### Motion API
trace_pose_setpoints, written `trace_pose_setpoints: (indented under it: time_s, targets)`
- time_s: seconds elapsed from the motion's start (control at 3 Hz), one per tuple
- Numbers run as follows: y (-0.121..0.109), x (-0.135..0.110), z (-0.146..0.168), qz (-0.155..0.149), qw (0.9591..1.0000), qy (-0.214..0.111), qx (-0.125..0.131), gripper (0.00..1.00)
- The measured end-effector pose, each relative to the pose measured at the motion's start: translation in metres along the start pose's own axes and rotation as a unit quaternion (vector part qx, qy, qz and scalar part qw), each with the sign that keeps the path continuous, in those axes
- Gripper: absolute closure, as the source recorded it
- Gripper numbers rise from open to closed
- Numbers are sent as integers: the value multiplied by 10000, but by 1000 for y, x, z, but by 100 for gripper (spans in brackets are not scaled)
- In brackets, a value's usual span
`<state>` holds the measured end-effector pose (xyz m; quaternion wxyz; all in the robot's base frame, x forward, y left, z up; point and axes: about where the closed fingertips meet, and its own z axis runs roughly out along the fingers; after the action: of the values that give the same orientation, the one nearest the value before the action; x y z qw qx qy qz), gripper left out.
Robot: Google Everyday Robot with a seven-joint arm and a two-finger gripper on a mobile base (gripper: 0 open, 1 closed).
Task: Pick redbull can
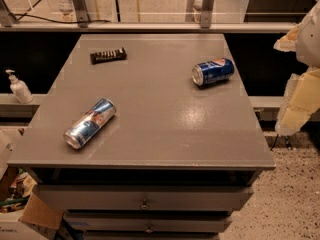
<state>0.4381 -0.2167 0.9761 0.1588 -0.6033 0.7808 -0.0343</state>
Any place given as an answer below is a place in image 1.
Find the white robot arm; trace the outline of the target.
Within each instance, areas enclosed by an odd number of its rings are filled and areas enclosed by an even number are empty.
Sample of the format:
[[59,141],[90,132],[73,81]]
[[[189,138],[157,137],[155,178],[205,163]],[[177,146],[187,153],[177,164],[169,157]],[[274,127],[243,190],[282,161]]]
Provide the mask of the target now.
[[278,39],[274,49],[295,52],[299,62],[308,66],[305,73],[292,73],[287,81],[275,131],[291,136],[320,108],[320,1],[302,22]]

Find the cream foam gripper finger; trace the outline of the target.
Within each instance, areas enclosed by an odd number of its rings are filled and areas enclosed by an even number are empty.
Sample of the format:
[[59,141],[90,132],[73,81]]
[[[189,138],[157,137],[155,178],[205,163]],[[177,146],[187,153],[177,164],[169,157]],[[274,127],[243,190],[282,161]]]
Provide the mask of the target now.
[[292,74],[287,81],[275,131],[291,136],[320,108],[320,69],[309,67],[302,75]]
[[282,52],[295,52],[299,27],[299,24],[294,26],[286,35],[282,36],[275,42],[273,48]]

